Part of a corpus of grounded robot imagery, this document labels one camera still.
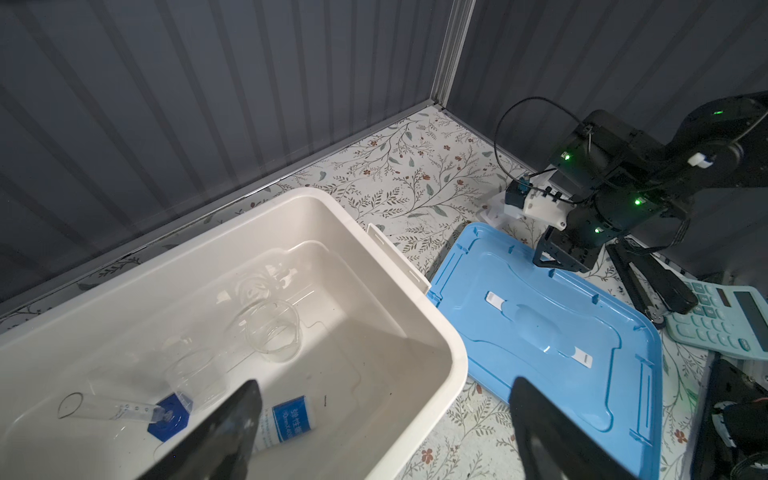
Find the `blue plastic lid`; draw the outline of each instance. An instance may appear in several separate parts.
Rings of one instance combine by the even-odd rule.
[[[461,334],[469,375],[508,401],[528,379],[609,455],[659,476],[661,338],[640,312],[533,249],[470,223],[432,280],[429,299]]]
[[[168,421],[160,420],[157,423],[150,423],[147,427],[147,432],[154,435],[161,442],[167,442],[168,439],[178,432],[181,432],[187,427],[190,420],[190,414],[181,405],[179,397],[175,393],[171,393],[157,403],[163,407],[166,412],[173,412],[174,415]]]

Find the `white clip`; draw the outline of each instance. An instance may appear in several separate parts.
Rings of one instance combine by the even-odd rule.
[[[581,365],[587,367],[588,369],[592,368],[592,355],[586,353],[584,350],[578,347],[575,348],[576,353],[574,353],[571,358],[579,362]]]
[[[502,311],[502,304],[504,303],[504,299],[495,293],[488,292],[488,295],[485,296],[485,301],[498,308],[499,312]]]
[[[714,165],[713,162],[708,161],[707,157],[704,156],[704,154],[702,154],[699,151],[690,156],[690,158],[688,159],[688,164],[691,167],[699,167],[699,168],[709,168],[712,165]]]

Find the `calculator display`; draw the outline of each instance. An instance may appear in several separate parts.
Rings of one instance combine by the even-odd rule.
[[[720,295],[720,299],[723,301],[723,305],[730,306],[730,302],[728,301],[728,297],[725,296],[725,292],[723,289],[719,288],[717,289],[717,294]]]
[[[760,342],[763,351],[768,352],[768,323],[763,318],[763,314],[760,313],[760,309],[757,308],[755,299],[752,298],[752,293],[733,292],[733,296],[736,297],[736,300],[741,305],[744,316],[750,322],[752,331],[755,332],[757,341]]]

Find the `white plastic bin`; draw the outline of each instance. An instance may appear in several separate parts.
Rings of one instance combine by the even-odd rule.
[[[461,391],[467,356],[377,240],[296,189],[0,336],[0,477],[135,478],[250,378],[265,406],[309,396],[317,424],[255,455],[252,477],[393,477]],[[252,353],[233,324],[254,272],[300,315],[288,362]],[[165,444],[138,422],[57,419],[75,391],[159,401],[168,366],[197,348],[218,352],[228,393]]]

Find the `metal frame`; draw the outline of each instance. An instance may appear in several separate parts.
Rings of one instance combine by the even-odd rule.
[[[451,7],[451,16],[445,30],[435,81],[432,83],[432,92],[429,95],[441,107],[445,107],[448,103],[474,9],[475,0],[454,0]]]
[[[23,293],[20,293],[17,296],[14,296],[6,300],[5,302],[0,303],[0,319],[2,319],[3,317],[7,316],[10,313],[15,312],[16,310],[24,308],[25,306],[31,303],[34,303],[48,295],[51,295],[52,293],[55,293],[65,288],[66,286],[69,286],[73,283],[76,283],[82,280],[86,276],[89,276],[95,272],[98,272],[99,270],[105,268],[106,266],[109,266],[113,262],[125,256],[132,255],[133,253],[136,253],[139,250],[142,250],[145,247],[148,247],[152,243],[156,243],[160,240],[163,240],[164,238],[169,237],[170,235],[173,235],[179,230],[182,230],[185,227],[190,226],[192,223],[202,220],[203,218],[211,214],[214,214],[219,210],[229,207],[231,204],[234,204],[235,202],[242,200],[243,198],[248,197],[249,195],[255,194],[259,190],[262,190],[265,187],[275,184],[276,182],[279,182],[282,179],[295,174],[297,171],[302,170],[303,168],[308,167],[311,164],[315,164],[316,162],[321,161],[322,159],[330,155],[333,155],[338,151],[343,150],[349,145],[362,140],[363,138],[369,136],[370,134],[375,133],[379,130],[382,130],[383,128],[388,127],[389,125],[397,121],[400,121],[403,118],[407,118],[408,116],[416,113],[417,111],[430,107],[434,104],[435,104],[434,101],[426,100],[417,105],[414,105],[413,107],[397,115],[393,115],[392,117],[386,118],[385,120],[382,120],[379,123],[352,135],[351,137],[347,137],[342,141],[338,141],[327,148],[323,148],[321,151],[316,152],[315,154],[305,157],[302,160],[299,160],[296,163],[291,164],[271,175],[267,175],[265,178],[256,180],[255,182],[248,184],[245,187],[235,190],[231,194],[228,194],[219,199],[216,199],[207,205],[203,205],[202,207],[196,209],[193,212],[190,212],[186,215],[183,215],[180,218],[177,218],[176,220],[166,223],[162,227],[158,227],[157,229],[152,230],[151,232],[146,233],[141,237],[135,238],[130,242],[120,245],[119,247],[113,250],[110,250],[109,252],[103,255],[100,255],[99,257],[96,257],[93,260],[89,260],[88,262],[83,263],[82,265],[76,266],[75,268],[72,268],[62,273],[61,275],[58,275],[50,280],[47,280],[37,286],[33,286],[31,289]]]

